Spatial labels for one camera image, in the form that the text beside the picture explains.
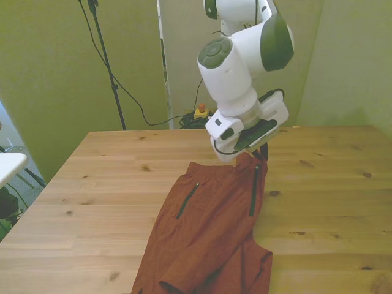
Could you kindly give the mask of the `white and dark gripper body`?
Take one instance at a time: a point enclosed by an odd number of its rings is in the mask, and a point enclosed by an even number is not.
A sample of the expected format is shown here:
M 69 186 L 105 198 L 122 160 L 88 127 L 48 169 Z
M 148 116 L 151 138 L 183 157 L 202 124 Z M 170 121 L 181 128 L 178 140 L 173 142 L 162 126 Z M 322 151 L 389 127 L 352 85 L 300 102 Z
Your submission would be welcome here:
M 275 119 L 260 120 L 253 127 L 234 135 L 229 142 L 216 142 L 213 138 L 211 144 L 217 157 L 222 162 L 230 162 L 243 152 L 252 153 L 267 143 L 278 131 Z

